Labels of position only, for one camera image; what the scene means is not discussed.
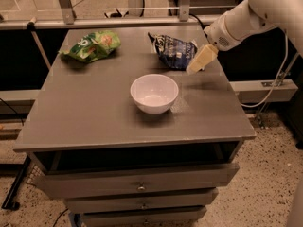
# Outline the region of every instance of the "desk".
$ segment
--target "desk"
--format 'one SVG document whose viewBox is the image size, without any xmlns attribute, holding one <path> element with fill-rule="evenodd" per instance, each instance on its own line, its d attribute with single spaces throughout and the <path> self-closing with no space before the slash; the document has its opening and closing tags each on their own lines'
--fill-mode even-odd
<svg viewBox="0 0 303 227">
<path fill-rule="evenodd" d="M 111 30 L 121 47 L 110 58 L 83 65 L 57 57 L 14 150 L 44 172 L 38 187 L 88 226 L 201 218 L 239 169 L 232 160 L 253 127 L 218 61 L 188 76 L 154 54 L 148 32 L 207 44 L 199 26 Z M 62 49 L 91 31 L 70 30 Z M 160 115 L 140 112 L 129 92 L 149 73 L 180 89 Z"/>
</svg>

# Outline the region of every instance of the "bowl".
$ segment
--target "bowl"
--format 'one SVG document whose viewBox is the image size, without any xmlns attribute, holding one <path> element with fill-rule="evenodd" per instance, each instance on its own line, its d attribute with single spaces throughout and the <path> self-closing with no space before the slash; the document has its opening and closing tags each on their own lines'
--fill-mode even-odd
<svg viewBox="0 0 303 227">
<path fill-rule="evenodd" d="M 136 79 L 131 86 L 134 103 L 147 114 L 167 111 L 179 94 L 177 83 L 164 75 L 148 74 Z"/>
</svg>

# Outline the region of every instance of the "concrete floor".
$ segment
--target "concrete floor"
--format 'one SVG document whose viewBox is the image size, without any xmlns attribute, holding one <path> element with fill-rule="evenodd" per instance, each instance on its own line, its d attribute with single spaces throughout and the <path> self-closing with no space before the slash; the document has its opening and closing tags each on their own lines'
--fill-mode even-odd
<svg viewBox="0 0 303 227">
<path fill-rule="evenodd" d="M 0 0 L 0 13 L 9 19 L 60 18 L 56 0 Z M 164 8 L 168 0 L 147 0 L 147 7 Z M 75 8 L 80 18 L 101 18 L 113 8 L 125 8 L 126 0 L 90 0 Z M 145 16 L 166 16 L 166 9 L 147 9 Z M 160 226 L 178 227 L 279 227 L 284 226 L 291 209 L 296 185 L 303 173 L 303 152 L 295 147 L 290 129 L 275 111 L 266 114 L 266 129 L 262 130 L 252 121 L 257 137 L 246 141 L 235 158 L 240 171 L 229 186 L 219 188 L 219 195 L 207 206 L 205 216 L 196 222 L 159 223 Z M 22 163 L 25 155 L 12 151 L 14 139 L 0 140 L 0 162 Z M 0 210 L 0 227 L 53 226 L 58 215 L 64 211 L 62 201 L 53 201 L 32 185 L 32 178 L 39 173 L 31 166 L 16 198 L 21 207 L 17 211 Z M 0 203 L 3 202 L 13 182 L 12 177 L 0 178 Z M 59 219 L 56 227 L 72 226 L 68 211 Z"/>
</svg>

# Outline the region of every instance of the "snack bag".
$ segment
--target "snack bag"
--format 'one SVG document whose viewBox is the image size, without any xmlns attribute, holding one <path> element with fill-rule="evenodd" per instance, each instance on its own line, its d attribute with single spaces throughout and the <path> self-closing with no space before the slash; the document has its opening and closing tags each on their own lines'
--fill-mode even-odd
<svg viewBox="0 0 303 227">
<path fill-rule="evenodd" d="M 194 42 L 183 42 L 168 35 L 149 33 L 149 37 L 160 61 L 172 69 L 185 70 L 197 53 Z"/>
<path fill-rule="evenodd" d="M 120 46 L 121 41 L 116 33 L 110 30 L 102 30 L 85 35 L 70 51 L 60 51 L 60 53 L 78 61 L 89 63 L 108 57 Z"/>
</svg>

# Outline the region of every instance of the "speckled floor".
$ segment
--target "speckled floor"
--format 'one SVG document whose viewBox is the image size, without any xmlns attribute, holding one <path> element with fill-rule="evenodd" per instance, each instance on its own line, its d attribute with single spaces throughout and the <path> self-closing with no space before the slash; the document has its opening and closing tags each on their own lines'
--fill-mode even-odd
<svg viewBox="0 0 303 227">
<path fill-rule="evenodd" d="M 155 224 L 155 227 L 279 227 L 285 226 L 293 195 L 303 176 L 303 152 L 295 147 L 290 129 L 275 112 L 265 115 L 267 126 L 262 130 L 255 121 L 257 137 L 246 141 L 235 157 L 240 170 L 227 187 L 219 188 L 219 195 L 203 218 L 196 222 Z M 25 155 L 16 155 L 11 146 L 14 140 L 0 141 L 0 161 L 22 162 Z M 37 175 L 30 167 L 16 200 L 17 211 L 0 210 L 0 227 L 51 227 L 64 211 L 62 201 L 50 200 L 31 185 Z M 13 182 L 11 177 L 0 178 L 0 202 Z M 58 220 L 56 227 L 72 226 L 68 211 Z"/>
</svg>

